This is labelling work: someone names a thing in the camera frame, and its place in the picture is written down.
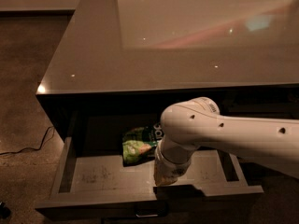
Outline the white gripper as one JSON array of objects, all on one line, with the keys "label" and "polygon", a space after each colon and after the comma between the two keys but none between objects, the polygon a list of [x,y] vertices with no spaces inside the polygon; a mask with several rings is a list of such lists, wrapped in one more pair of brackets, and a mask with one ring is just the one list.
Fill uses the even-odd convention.
[{"label": "white gripper", "polygon": [[191,165],[192,151],[164,137],[155,150],[154,182],[157,187],[174,184]]}]

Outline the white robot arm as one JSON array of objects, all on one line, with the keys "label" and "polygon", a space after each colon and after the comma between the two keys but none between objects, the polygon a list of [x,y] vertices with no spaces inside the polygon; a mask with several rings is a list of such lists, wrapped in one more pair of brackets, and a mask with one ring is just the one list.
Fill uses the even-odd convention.
[{"label": "white robot arm", "polygon": [[216,103],[199,97],[167,107],[160,118],[164,133],[155,150],[156,186],[185,175],[199,147],[211,147],[299,178],[299,121],[227,117]]}]

